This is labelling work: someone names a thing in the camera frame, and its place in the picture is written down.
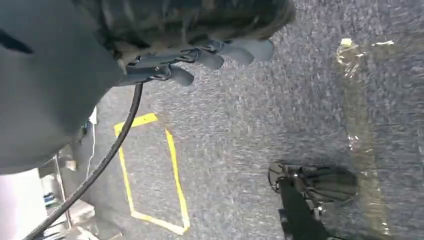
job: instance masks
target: white cable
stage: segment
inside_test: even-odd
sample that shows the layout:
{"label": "white cable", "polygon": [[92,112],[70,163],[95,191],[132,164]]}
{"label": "white cable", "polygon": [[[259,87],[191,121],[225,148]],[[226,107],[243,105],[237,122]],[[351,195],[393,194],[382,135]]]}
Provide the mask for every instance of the white cable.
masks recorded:
{"label": "white cable", "polygon": [[86,179],[89,177],[89,174],[90,174],[90,165],[91,165],[92,159],[94,157],[94,149],[95,149],[95,146],[96,146],[96,130],[95,130],[95,126],[96,125],[94,123],[91,126],[92,135],[93,135],[93,145],[92,145],[91,156],[88,159],[87,173],[86,173],[86,176],[85,176]]}
{"label": "white cable", "polygon": [[97,124],[97,106],[94,107],[93,112],[91,113],[91,116],[88,118],[88,120],[93,124]]}

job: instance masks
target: black cable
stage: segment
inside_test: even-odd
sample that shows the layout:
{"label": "black cable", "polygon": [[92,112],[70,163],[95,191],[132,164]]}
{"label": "black cable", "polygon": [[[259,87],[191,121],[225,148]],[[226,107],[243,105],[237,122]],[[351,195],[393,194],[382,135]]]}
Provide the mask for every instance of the black cable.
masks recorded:
{"label": "black cable", "polygon": [[115,154],[124,142],[131,125],[133,124],[134,118],[136,117],[137,110],[139,109],[140,99],[142,96],[143,84],[137,84],[134,89],[134,95],[132,97],[131,107],[129,109],[128,116],[126,117],[125,123],[122,127],[122,131],[119,133],[115,142],[110,147],[109,152],[103,158],[103,160],[94,168],[94,171],[90,176],[63,202],[52,214],[50,214],[40,225],[32,230],[23,240],[34,240],[39,236],[42,236],[43,232],[50,227],[62,214],[64,214],[96,181],[96,179],[106,169],[108,164],[114,158]]}

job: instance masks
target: floor marking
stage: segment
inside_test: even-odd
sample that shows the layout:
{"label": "floor marking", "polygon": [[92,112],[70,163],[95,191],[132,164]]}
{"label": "floor marking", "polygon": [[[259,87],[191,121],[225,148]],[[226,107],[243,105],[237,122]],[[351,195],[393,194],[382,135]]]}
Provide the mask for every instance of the floor marking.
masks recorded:
{"label": "floor marking", "polygon": [[[141,126],[141,125],[144,125],[144,124],[153,123],[153,122],[156,122],[157,120],[158,120],[158,118],[156,117],[156,115],[154,113],[148,113],[146,115],[136,117],[134,119],[134,122],[131,125],[131,128]],[[116,137],[121,132],[123,126],[124,126],[124,122],[121,122],[121,123],[116,124],[113,127],[114,130],[115,130],[115,136]],[[170,153],[170,157],[171,157],[171,161],[172,161],[173,177],[174,177],[174,180],[175,180],[176,192],[178,194],[179,207],[180,207],[180,210],[181,210],[181,217],[182,217],[182,224],[183,224],[182,227],[178,226],[178,225],[174,225],[174,224],[169,223],[169,222],[166,222],[164,220],[157,219],[153,216],[149,216],[149,215],[140,213],[135,209],[134,201],[133,201],[133,195],[131,193],[130,181],[129,181],[128,173],[127,173],[127,167],[125,165],[124,150],[122,149],[122,147],[119,148],[119,161],[120,161],[120,165],[122,167],[123,182],[125,184],[125,191],[126,191],[126,196],[127,196],[127,199],[128,199],[128,206],[129,206],[129,210],[131,212],[131,217],[136,218],[136,219],[140,219],[140,220],[143,220],[143,221],[148,221],[150,223],[153,223],[153,224],[159,225],[163,228],[166,228],[166,229],[168,229],[168,230],[170,230],[170,231],[172,231],[172,232],[174,232],[178,235],[183,235],[190,227],[189,212],[188,212],[188,209],[187,209],[186,198],[184,197],[184,193],[183,193],[183,190],[181,188],[180,177],[178,175],[177,151],[176,151],[175,145],[174,145],[174,137],[172,136],[172,134],[166,128],[165,128],[165,133],[166,133],[166,141],[168,142],[169,153]]]}

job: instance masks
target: tripod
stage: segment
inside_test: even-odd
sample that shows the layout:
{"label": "tripod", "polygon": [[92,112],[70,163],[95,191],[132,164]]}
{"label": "tripod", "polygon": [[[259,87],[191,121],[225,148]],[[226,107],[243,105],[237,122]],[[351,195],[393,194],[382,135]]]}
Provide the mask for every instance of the tripod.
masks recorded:
{"label": "tripod", "polygon": [[357,194],[352,172],[276,162],[268,170],[268,181],[282,200],[278,212],[286,240],[342,240],[330,236],[320,218],[325,205],[348,202]]}

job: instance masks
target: metal pole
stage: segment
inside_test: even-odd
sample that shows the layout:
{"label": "metal pole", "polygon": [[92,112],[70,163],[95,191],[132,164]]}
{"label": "metal pole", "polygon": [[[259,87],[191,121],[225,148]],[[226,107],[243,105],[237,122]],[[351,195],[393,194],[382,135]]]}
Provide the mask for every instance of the metal pole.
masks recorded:
{"label": "metal pole", "polygon": [[[54,165],[56,167],[57,182],[59,183],[60,195],[62,197],[62,203],[63,203],[63,202],[65,202],[65,200],[66,200],[67,197],[66,197],[66,193],[65,193],[63,179],[62,179],[61,167],[59,166],[59,157],[58,157],[58,154],[55,154],[54,157],[53,157],[53,159],[54,159]],[[65,217],[66,217],[67,229],[69,230],[69,229],[72,228],[71,214],[69,212],[69,209],[66,210]]]}

